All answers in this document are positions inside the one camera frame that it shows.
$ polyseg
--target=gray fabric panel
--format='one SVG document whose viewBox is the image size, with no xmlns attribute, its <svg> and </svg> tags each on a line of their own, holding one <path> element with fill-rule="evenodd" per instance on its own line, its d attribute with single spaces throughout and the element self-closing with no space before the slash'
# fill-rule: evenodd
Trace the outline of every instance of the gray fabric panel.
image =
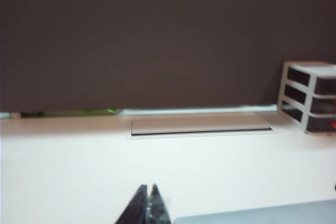
<svg viewBox="0 0 336 224">
<path fill-rule="evenodd" d="M 1 0 L 1 111 L 272 104 L 336 0 Z"/>
</svg>

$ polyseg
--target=desk organizer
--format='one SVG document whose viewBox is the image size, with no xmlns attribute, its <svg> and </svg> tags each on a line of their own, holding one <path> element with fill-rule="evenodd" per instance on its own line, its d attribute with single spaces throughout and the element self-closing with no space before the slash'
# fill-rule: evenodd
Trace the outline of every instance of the desk organizer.
<svg viewBox="0 0 336 224">
<path fill-rule="evenodd" d="M 278 113 L 306 133 L 336 132 L 336 65 L 285 62 Z"/>
</svg>

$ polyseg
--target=green object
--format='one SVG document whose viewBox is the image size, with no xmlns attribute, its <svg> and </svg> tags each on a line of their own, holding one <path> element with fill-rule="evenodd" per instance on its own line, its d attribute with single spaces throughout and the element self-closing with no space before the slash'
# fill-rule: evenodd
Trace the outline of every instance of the green object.
<svg viewBox="0 0 336 224">
<path fill-rule="evenodd" d="M 107 111 L 110 112 L 110 113 L 116 113 L 117 112 L 116 109 L 107 109 Z"/>
</svg>

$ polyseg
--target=desk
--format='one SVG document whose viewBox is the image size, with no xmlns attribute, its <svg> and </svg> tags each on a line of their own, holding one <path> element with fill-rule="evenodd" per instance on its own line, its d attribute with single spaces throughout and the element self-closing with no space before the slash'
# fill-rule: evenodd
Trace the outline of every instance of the desk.
<svg viewBox="0 0 336 224">
<path fill-rule="evenodd" d="M 125 116 L 2 120 L 1 221 L 111 224 L 151 183 L 172 221 L 336 199 L 336 135 L 259 115 L 273 132 L 130 138 Z"/>
</svg>

